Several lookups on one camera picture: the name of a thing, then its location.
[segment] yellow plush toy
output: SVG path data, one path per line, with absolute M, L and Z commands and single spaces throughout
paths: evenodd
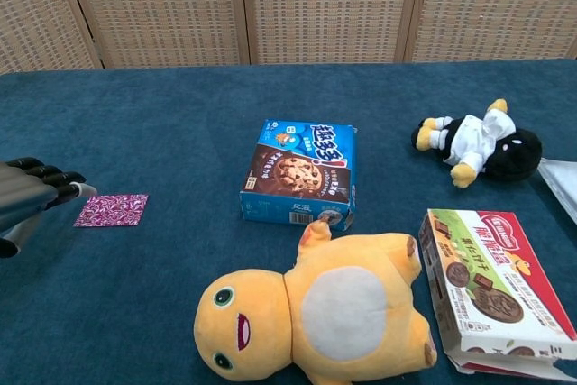
M 315 385 L 350 385 L 430 367 L 429 324 L 414 309 L 421 271 L 408 234 L 331 240 L 311 223 L 286 274 L 239 270 L 214 281 L 198 304 L 197 349 L 228 380 L 260 380 L 292 362 Z

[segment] red and white box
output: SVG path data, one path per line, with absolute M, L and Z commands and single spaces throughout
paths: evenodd
M 444 352 L 476 371 L 577 381 L 577 334 L 511 212 L 428 209 L 419 231 Z

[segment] black and white plush toy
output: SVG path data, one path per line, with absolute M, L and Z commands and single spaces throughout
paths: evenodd
M 507 111 L 507 101 L 498 99 L 482 119 L 429 117 L 413 132 L 413 147 L 435 149 L 453 166 L 451 177 L 458 188 L 469 187 L 479 173 L 506 181 L 526 179 L 541 161 L 542 145 L 534 133 L 517 128 Z

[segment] plush toy eye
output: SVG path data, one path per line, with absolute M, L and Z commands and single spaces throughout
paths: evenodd
M 215 353 L 215 364 L 224 370 L 232 370 L 233 364 L 221 353 Z
M 234 299 L 234 290 L 233 288 L 223 288 L 216 292 L 215 295 L 215 304 L 217 307 L 226 307 Z

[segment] plush toy mouth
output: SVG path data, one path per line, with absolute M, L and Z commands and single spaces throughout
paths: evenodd
M 251 341 L 251 324 L 249 319 L 242 313 L 238 314 L 237 338 L 238 350 L 244 349 Z

